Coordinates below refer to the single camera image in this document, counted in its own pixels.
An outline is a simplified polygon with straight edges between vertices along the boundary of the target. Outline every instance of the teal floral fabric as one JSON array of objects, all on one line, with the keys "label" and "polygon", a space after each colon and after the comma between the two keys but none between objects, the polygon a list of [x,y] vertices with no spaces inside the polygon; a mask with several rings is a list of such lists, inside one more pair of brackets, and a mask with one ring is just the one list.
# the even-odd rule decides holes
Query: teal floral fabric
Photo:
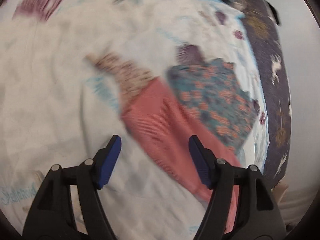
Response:
[{"label": "teal floral fabric", "polygon": [[[181,56],[195,48],[189,46],[179,50],[178,55]],[[179,101],[226,147],[236,152],[257,118],[253,102],[248,93],[241,90],[233,63],[224,62],[221,58],[210,63],[190,58],[191,64],[174,66],[168,70],[169,84]]]}]

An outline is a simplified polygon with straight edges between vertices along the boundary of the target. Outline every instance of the metal screw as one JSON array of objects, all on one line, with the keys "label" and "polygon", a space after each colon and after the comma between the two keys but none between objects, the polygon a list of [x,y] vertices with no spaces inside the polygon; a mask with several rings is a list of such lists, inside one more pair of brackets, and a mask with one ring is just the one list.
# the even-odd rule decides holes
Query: metal screw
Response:
[{"label": "metal screw", "polygon": [[257,171],[258,167],[256,165],[250,165],[250,170]]},{"label": "metal screw", "polygon": [[57,171],[58,169],[60,169],[60,165],[59,164],[55,164],[51,167],[51,170],[53,171]]},{"label": "metal screw", "polygon": [[85,161],[84,161],[84,164],[85,165],[92,165],[93,164],[93,159],[86,159]]},{"label": "metal screw", "polygon": [[223,165],[223,164],[226,164],[226,160],[225,160],[225,159],[222,159],[222,158],[218,158],[218,159],[217,159],[217,163]]}]

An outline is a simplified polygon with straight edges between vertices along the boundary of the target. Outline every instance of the white bird pattern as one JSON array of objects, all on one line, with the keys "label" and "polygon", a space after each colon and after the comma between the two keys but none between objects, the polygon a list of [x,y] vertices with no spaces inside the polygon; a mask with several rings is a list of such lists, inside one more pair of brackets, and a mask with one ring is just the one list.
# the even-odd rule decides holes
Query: white bird pattern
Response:
[{"label": "white bird pattern", "polygon": [[289,103],[289,116],[291,117],[291,104],[290,104],[290,98],[288,98],[288,103]]},{"label": "white bird pattern", "polygon": [[282,156],[282,158],[280,160],[280,164],[278,166],[278,170],[277,170],[276,174],[273,176],[273,178],[275,178],[280,173],[282,165],[287,160],[287,155],[288,155],[288,151]]},{"label": "white bird pattern", "polygon": [[272,62],[272,65],[271,65],[271,69],[272,69],[272,84],[275,86],[275,79],[278,80],[278,83],[279,83],[279,78],[277,76],[277,71],[281,69],[281,57],[279,55],[271,55],[271,62]]},{"label": "white bird pattern", "polygon": [[281,49],[281,45],[279,41],[273,41],[273,42],[278,46],[279,49]]}]

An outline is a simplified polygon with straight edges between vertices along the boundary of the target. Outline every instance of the blue gripper pad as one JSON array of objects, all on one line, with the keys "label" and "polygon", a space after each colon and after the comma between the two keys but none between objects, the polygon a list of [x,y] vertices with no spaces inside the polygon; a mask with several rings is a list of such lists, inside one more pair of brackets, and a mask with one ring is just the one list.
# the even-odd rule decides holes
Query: blue gripper pad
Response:
[{"label": "blue gripper pad", "polygon": [[102,187],[109,182],[120,151],[121,138],[118,135],[114,135],[109,141],[107,147],[100,149],[93,158],[96,162],[95,168],[98,172],[98,189],[102,189]]},{"label": "blue gripper pad", "polygon": [[193,163],[196,166],[201,182],[210,188],[212,184],[210,179],[210,168],[201,153],[203,152],[205,154],[205,148],[196,135],[192,135],[189,138],[188,144],[189,152],[191,154]]}]

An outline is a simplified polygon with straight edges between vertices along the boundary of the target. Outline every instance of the red striped fabric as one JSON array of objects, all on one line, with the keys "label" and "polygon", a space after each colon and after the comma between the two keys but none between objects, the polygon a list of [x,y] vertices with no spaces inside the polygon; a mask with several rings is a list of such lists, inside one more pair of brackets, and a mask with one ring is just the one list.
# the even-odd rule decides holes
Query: red striped fabric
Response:
[{"label": "red striped fabric", "polygon": [[[211,149],[217,158],[240,167],[236,156],[178,102],[160,78],[155,78],[142,90],[125,109],[122,119],[158,166],[207,202],[212,192],[200,181],[188,150],[189,137],[197,135],[204,147]],[[226,232],[233,228],[237,199],[238,187],[234,187]]]}]

